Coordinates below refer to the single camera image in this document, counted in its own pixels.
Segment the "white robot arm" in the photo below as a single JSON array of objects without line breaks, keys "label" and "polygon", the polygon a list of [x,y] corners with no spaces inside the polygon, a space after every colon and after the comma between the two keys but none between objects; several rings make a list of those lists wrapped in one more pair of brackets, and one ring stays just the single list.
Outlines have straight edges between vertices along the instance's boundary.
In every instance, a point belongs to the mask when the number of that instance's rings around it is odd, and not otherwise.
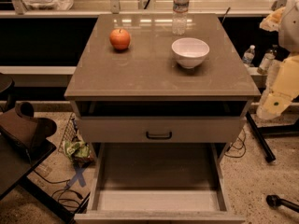
[{"label": "white robot arm", "polygon": [[268,71],[266,89],[256,111],[260,119],[279,117],[299,96],[299,0],[270,13],[260,23],[269,32],[278,32],[278,44],[290,54]]}]

